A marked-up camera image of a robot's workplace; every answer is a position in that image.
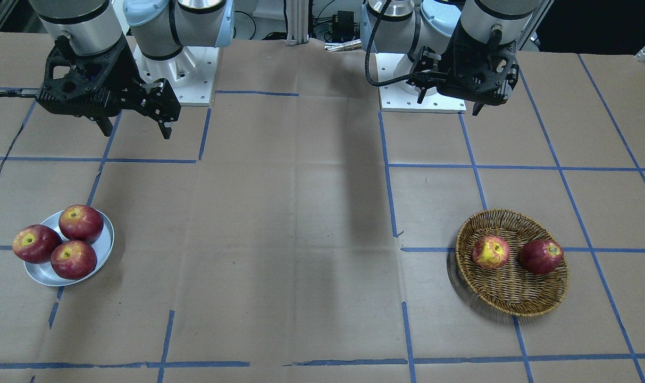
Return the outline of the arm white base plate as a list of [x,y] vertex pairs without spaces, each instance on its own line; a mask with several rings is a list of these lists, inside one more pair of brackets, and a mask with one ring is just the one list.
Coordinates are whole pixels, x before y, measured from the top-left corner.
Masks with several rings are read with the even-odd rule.
[[[407,54],[376,53],[378,82],[388,81],[410,72],[412,62]],[[438,93],[436,88],[426,91],[421,103],[417,102],[418,89],[405,81],[380,88],[381,109],[391,112],[439,112],[459,113],[466,111],[465,101]]]
[[147,83],[166,79],[181,106],[209,106],[219,63],[220,49],[183,47],[177,56],[162,61],[149,59],[139,46],[133,52],[138,72]]

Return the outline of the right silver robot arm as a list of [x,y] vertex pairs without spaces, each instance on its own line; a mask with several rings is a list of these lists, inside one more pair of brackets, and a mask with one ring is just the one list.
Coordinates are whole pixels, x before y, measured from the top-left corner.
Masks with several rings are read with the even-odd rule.
[[110,136],[110,118],[136,111],[171,138],[178,89],[199,87],[205,66],[193,48],[230,46],[233,1],[125,1],[125,21],[137,42],[133,55],[111,1],[31,1],[52,51],[36,102],[57,115],[94,121]]

